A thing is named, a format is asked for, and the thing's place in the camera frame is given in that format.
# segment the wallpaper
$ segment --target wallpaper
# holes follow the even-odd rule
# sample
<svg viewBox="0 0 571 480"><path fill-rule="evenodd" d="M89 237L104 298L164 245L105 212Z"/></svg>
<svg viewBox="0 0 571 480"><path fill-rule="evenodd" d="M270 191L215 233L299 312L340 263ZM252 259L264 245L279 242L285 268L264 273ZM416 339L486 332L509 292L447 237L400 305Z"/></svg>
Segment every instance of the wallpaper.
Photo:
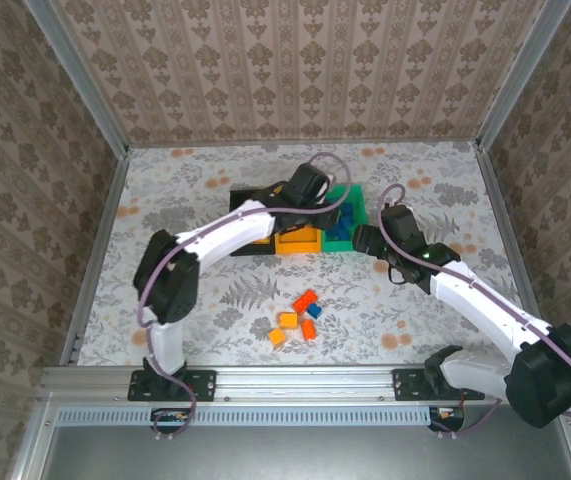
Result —
<svg viewBox="0 0 571 480"><path fill-rule="evenodd" d="M571 324L571 8L490 157L543 315Z"/></svg>
<svg viewBox="0 0 571 480"><path fill-rule="evenodd" d="M141 364L147 345L132 279L154 232L190 231L220 218L230 190L289 179L322 151L348 163L370 223L383 190L403 183L404 203L427 240L450 245L484 281L518 301L471 142L132 149L78 363ZM316 165L345 178L331 160ZM278 313L291 311L308 288L323 309L318 337L306 342L300 329L288 331L287 343L274 349L267 334ZM422 363L449 344L495 352L454 309L415 285L392 285L386 262L356 252L226 257L200 274L198 290L181 321L192 365Z"/></svg>
<svg viewBox="0 0 571 480"><path fill-rule="evenodd" d="M114 166L26 7L0 0L0 478L58 363Z"/></svg>
<svg viewBox="0 0 571 480"><path fill-rule="evenodd" d="M472 138L543 0L54 0L130 144Z"/></svg>

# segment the blue block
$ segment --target blue block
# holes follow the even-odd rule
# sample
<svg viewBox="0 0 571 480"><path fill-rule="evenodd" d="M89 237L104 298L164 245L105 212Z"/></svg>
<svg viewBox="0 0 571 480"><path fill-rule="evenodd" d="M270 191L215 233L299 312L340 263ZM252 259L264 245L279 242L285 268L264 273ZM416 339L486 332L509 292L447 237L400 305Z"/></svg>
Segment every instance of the blue block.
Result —
<svg viewBox="0 0 571 480"><path fill-rule="evenodd" d="M321 310L322 310L321 307L319 307L315 303L312 303L309 307L307 307L307 313L309 313L314 318L319 317L319 315L321 314Z"/></svg>
<svg viewBox="0 0 571 480"><path fill-rule="evenodd" d="M353 217L354 216L354 205L351 203L343 203L341 205L341 213L345 217Z"/></svg>
<svg viewBox="0 0 571 480"><path fill-rule="evenodd" d="M354 226L354 219L352 217L341 217L341 224L349 230Z"/></svg>
<svg viewBox="0 0 571 480"><path fill-rule="evenodd" d="M325 236L328 240L333 241L338 238L340 231L341 229L339 228L339 225L334 225L332 228L325 232Z"/></svg>

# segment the lego brick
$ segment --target lego brick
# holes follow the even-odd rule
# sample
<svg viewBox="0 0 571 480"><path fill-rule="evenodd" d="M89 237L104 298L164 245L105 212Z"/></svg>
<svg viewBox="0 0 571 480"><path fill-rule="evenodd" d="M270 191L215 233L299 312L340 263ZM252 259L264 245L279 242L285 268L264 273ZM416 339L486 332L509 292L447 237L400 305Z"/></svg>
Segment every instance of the lego brick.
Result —
<svg viewBox="0 0 571 480"><path fill-rule="evenodd" d="M309 307L307 307L307 313L309 313L312 317L318 318L321 314L322 308L312 303Z"/></svg>
<svg viewBox="0 0 571 480"><path fill-rule="evenodd" d="M306 341L314 340L316 338L316 327L314 326L314 322L309 318L303 321L301 329L303 330L303 338Z"/></svg>
<svg viewBox="0 0 571 480"><path fill-rule="evenodd" d="M280 347L287 340L287 338L285 337L285 333L280 328L275 328L274 330L269 332L267 336L269 337L269 340L272 342L272 345L274 345L274 348Z"/></svg>
<svg viewBox="0 0 571 480"><path fill-rule="evenodd" d="M341 217L341 225L349 230L354 226L354 219L352 217Z"/></svg>
<svg viewBox="0 0 571 480"><path fill-rule="evenodd" d="M309 226L276 234L276 253L279 255L320 253L321 245L321 231Z"/></svg>
<svg viewBox="0 0 571 480"><path fill-rule="evenodd" d="M298 314L294 312L283 312L278 316L278 326L285 329L298 328Z"/></svg>
<svg viewBox="0 0 571 480"><path fill-rule="evenodd" d="M354 216L354 205L345 201L343 204L341 204L341 213L345 217L353 217Z"/></svg>
<svg viewBox="0 0 571 480"><path fill-rule="evenodd" d="M340 230L340 228L338 228L338 225L335 225L332 228L330 228L329 230L326 230L324 232L324 236L327 240L330 240L330 241L337 240L339 230Z"/></svg>
<svg viewBox="0 0 571 480"><path fill-rule="evenodd" d="M294 302L294 311L299 315L304 314L312 303L318 300L318 295L313 290L307 290L298 300Z"/></svg>

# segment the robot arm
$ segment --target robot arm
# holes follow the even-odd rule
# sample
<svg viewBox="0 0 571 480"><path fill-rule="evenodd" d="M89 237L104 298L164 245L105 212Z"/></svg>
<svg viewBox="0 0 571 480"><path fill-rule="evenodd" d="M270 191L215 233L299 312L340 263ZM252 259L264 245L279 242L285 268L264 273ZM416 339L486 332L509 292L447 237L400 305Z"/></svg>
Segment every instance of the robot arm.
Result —
<svg viewBox="0 0 571 480"><path fill-rule="evenodd" d="M323 205L329 184L329 177L315 167L303 164L290 181L259 191L237 210L212 224L175 236L164 230L154 234L134 278L139 296L151 272L170 250L187 239L201 236L176 254L163 269L144 309L145 320L153 320L148 331L150 351L165 374L180 375L181 369L185 368L179 320L196 304L201 271L243 245L273 233L303 225L329 229L336 224L339 215L338 209L322 215L274 215L265 212L243 217L242 212L264 207L311 209ZM472 278L473 283L491 291L498 301L512 309L517 308L474 275L449 247L442 243L427 244L407 207L387 207L382 218L385 231L403 251ZM224 227L205 233L219 223L224 223ZM405 283L416 284L425 293L434 295L462 313L501 351L503 356L498 357L465 352L455 346L443 349L426 362L426 377L435 391L446 384L506 399L526 422L538 427L571 407L571 368L531 330L517 323L478 289L446 272L399 256L377 227L359 226L353 245L356 251L387 261L390 270L398 270ZM541 319L520 309L518 311L571 357L569 325L553 328Z"/></svg>
<svg viewBox="0 0 571 480"><path fill-rule="evenodd" d="M139 297L160 261L177 245L196 237L161 271L143 310L143 321L151 322L148 330L150 351L164 372L175 375L185 366L183 326L179 320L196 304L198 279L202 272L243 245L274 233L305 225L327 230L336 224L339 215L338 209L311 215L263 212L243 216L243 213L264 208L312 209L326 206L323 199L330 183L329 176L304 163L289 181L260 190L236 210L208 225L176 235L160 230L152 236L134 276ZM216 225L224 226L206 233Z"/></svg>
<svg viewBox="0 0 571 480"><path fill-rule="evenodd" d="M428 245L414 216L404 205L382 211L385 231L403 251L444 267L437 271L400 256L385 241L378 227L364 225L354 234L355 250L385 260L398 270L404 283L418 285L463 314L498 347L502 356L466 352L449 346L425 362L426 378L435 393L444 385L472 389L508 400L527 423L543 427L571 407L571 367L525 325L491 301L483 290L521 315L536 330L546 335L571 358L571 326L554 328L513 305L480 280L460 260L460 256L441 243ZM472 280L472 285L456 278L453 272Z"/></svg>

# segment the yellow lego brick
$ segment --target yellow lego brick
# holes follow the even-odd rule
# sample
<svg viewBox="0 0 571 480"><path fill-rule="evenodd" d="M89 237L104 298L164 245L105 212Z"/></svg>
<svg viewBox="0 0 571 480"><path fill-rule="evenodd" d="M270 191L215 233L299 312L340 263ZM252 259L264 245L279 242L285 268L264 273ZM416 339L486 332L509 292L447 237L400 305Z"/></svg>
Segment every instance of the yellow lego brick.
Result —
<svg viewBox="0 0 571 480"><path fill-rule="evenodd" d="M298 328L298 314L295 312L283 312L278 316L278 326L281 328Z"/></svg>
<svg viewBox="0 0 571 480"><path fill-rule="evenodd" d="M274 345L274 348L280 347L287 340L287 338L285 337L285 333L283 333L283 331L280 328L275 328L274 330L269 332L267 336L272 342L272 345Z"/></svg>
<svg viewBox="0 0 571 480"><path fill-rule="evenodd" d="M321 231L309 225L289 233L276 234L276 253L320 253Z"/></svg>

